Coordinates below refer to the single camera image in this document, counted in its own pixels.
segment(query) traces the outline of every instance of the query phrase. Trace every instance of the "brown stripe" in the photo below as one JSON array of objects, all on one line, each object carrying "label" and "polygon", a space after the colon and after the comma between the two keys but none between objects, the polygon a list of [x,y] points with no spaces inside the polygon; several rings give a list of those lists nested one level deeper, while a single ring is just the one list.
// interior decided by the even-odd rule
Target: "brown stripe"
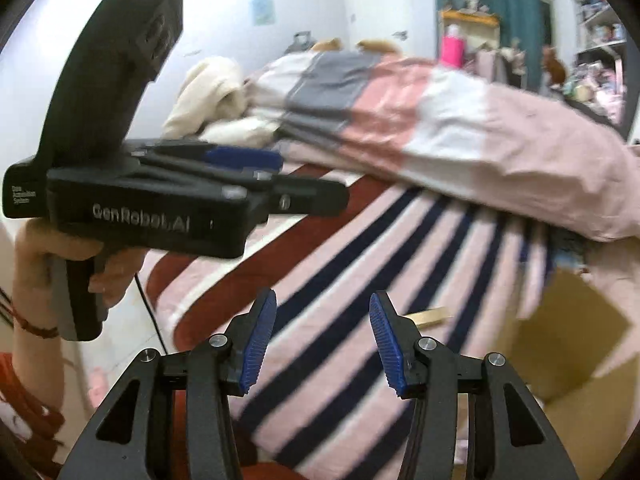
[{"label": "brown stripe", "polygon": [[194,348],[230,317],[250,304],[261,287],[272,287],[297,264],[337,233],[390,184],[364,176],[351,186],[347,209],[334,218],[308,216],[238,265],[191,305],[175,328],[182,352]]},{"label": "brown stripe", "polygon": [[[327,168],[322,168],[321,166],[305,164],[291,174],[321,177],[327,174],[328,171]],[[156,309],[160,294],[162,294],[169,284],[180,276],[196,258],[197,256],[194,254],[167,253],[158,260],[158,263],[155,264],[149,274],[145,287],[146,295],[154,310]]]}]

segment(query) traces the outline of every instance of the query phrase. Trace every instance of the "white tile floor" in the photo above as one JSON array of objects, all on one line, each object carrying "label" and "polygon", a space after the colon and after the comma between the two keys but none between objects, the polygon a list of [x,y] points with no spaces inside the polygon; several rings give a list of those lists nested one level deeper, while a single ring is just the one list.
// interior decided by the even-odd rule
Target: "white tile floor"
[{"label": "white tile floor", "polygon": [[[162,337],[169,352],[175,352],[170,338],[164,333]],[[123,300],[110,310],[100,337],[79,345],[86,376],[89,377],[94,368],[101,368],[110,388],[138,352],[145,348],[162,351],[135,282],[131,283]]]}]

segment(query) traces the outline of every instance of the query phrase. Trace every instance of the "cardboard box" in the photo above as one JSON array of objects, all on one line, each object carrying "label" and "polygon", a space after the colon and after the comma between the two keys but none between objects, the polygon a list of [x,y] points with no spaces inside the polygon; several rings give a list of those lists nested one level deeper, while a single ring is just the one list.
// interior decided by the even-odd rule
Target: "cardboard box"
[{"label": "cardboard box", "polygon": [[[519,280],[513,305],[519,304]],[[529,319],[518,319],[516,312],[508,309],[497,348],[543,401],[580,480],[598,480],[626,441],[638,355],[602,377],[594,373],[630,324],[603,295],[566,270],[554,273]]]}]

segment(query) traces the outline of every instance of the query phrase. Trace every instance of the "striped bed sheet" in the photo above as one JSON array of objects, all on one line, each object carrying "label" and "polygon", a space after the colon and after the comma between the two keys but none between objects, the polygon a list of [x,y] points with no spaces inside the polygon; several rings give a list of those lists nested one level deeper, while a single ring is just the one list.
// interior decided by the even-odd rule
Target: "striped bed sheet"
[{"label": "striped bed sheet", "polygon": [[368,321],[371,293],[387,290],[403,314],[446,306],[452,318],[425,333],[482,357],[521,265],[520,315],[538,304],[554,266],[553,229],[369,175],[311,165],[296,172],[347,182],[346,211],[272,217],[231,262],[155,251],[146,290],[184,351],[224,330],[258,288],[274,288],[278,316],[260,378],[249,395],[230,398],[232,415],[310,480],[395,479],[412,406],[386,384]]}]

